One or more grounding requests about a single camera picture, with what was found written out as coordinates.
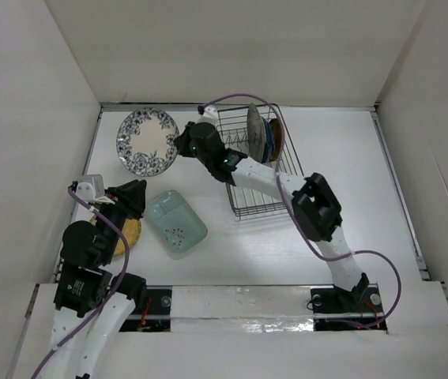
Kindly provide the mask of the dark blue leaf dish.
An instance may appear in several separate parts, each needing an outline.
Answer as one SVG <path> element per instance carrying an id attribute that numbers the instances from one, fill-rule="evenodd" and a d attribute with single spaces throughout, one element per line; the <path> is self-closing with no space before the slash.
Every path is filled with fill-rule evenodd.
<path id="1" fill-rule="evenodd" d="M 264 153 L 262 157 L 262 162 L 267 163 L 270 160 L 271 155 L 274 152 L 275 149 L 275 141 L 274 141 L 274 135 L 272 128 L 269 124 L 269 122 L 263 118 L 264 123 L 264 130 L 265 130 L 265 147 L 264 147 Z"/>

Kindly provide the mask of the grey reindeer plate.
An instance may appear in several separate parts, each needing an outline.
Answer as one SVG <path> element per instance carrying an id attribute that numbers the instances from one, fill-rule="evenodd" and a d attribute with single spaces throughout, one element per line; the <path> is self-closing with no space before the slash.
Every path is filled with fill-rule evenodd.
<path id="1" fill-rule="evenodd" d="M 264 163 L 267 153 L 265 123 L 257 106 L 252 103 L 247 109 L 247 137 L 249 157 L 259 163 Z"/>

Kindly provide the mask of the blue floral white plate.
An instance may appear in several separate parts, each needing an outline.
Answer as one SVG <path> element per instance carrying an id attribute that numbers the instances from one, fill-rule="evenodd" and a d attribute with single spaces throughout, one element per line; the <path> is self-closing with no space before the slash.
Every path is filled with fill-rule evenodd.
<path id="1" fill-rule="evenodd" d="M 115 147 L 122 165 L 140 177 L 165 172 L 175 161 L 179 136 L 175 120 L 161 109 L 145 107 L 130 113 L 121 123 Z"/>

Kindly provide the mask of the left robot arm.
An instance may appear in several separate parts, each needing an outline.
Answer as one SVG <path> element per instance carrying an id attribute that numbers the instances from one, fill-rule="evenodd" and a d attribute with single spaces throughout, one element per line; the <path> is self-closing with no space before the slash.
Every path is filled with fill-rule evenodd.
<path id="1" fill-rule="evenodd" d="M 74 221 L 63 232 L 49 351 L 34 378 L 94 378 L 124 321 L 145 308 L 146 281 L 127 271 L 133 243 L 124 227 L 143 217 L 146 188 L 137 179 L 105 188 L 99 174 L 69 186 L 95 220 Z"/>

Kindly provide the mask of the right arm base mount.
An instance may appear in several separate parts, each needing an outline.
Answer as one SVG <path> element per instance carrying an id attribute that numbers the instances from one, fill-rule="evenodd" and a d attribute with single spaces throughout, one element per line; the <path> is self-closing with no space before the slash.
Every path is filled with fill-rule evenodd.
<path id="1" fill-rule="evenodd" d="M 311 288 L 311 299 L 306 308 L 313 314 L 316 332 L 387 331 L 382 300 L 376 286 L 364 292 L 363 298 L 353 305 L 343 305 L 333 287 Z"/>

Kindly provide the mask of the yellow woven round plate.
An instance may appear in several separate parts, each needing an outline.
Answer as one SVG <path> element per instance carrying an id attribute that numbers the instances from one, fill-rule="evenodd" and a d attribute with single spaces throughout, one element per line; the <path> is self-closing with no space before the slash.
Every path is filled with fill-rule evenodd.
<path id="1" fill-rule="evenodd" d="M 90 223 L 97 229 L 97 241 L 104 246 L 103 263 L 108 264 L 114 258 L 123 256 L 126 252 L 122 239 L 97 216 L 90 219 Z M 141 234 L 141 221 L 126 219 L 122 226 L 122 234 L 125 236 L 129 247 L 132 249 Z"/>

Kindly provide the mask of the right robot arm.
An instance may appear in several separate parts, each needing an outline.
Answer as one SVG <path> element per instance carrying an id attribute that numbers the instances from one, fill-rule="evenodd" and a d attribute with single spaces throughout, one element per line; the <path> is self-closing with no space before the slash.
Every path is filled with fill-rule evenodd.
<path id="1" fill-rule="evenodd" d="M 302 178 L 259 163 L 227 148 L 207 122 L 188 123 L 174 143 L 181 156 L 198 159 L 217 181 L 282 201 L 301 236 L 318 247 L 315 254 L 329 267 L 333 289 L 326 299 L 342 313 L 363 303 L 369 279 L 348 246 L 341 205 L 323 175 Z"/>

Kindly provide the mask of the yellow patterned round plate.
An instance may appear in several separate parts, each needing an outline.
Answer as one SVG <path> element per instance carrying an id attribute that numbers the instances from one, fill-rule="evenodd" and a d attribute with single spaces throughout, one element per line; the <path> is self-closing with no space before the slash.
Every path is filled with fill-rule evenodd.
<path id="1" fill-rule="evenodd" d="M 269 158 L 270 162 L 276 161 L 280 155 L 281 144 L 284 141 L 282 134 L 282 126 L 278 118 L 273 118 L 269 121 L 269 125 L 273 135 L 274 148 Z"/>

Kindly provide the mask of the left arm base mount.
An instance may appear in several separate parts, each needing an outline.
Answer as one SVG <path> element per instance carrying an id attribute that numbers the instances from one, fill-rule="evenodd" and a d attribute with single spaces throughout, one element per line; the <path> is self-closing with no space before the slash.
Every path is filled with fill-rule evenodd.
<path id="1" fill-rule="evenodd" d="M 149 287 L 144 304 L 124 321 L 120 332 L 169 332 L 172 287 Z"/>

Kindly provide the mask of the light green rectangular tray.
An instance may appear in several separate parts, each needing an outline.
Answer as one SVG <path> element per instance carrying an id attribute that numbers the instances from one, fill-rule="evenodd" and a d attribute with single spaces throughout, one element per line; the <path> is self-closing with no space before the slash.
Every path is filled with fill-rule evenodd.
<path id="1" fill-rule="evenodd" d="M 173 189 L 161 193 L 146 205 L 145 219 L 172 260 L 186 257 L 208 234 L 199 215 Z"/>

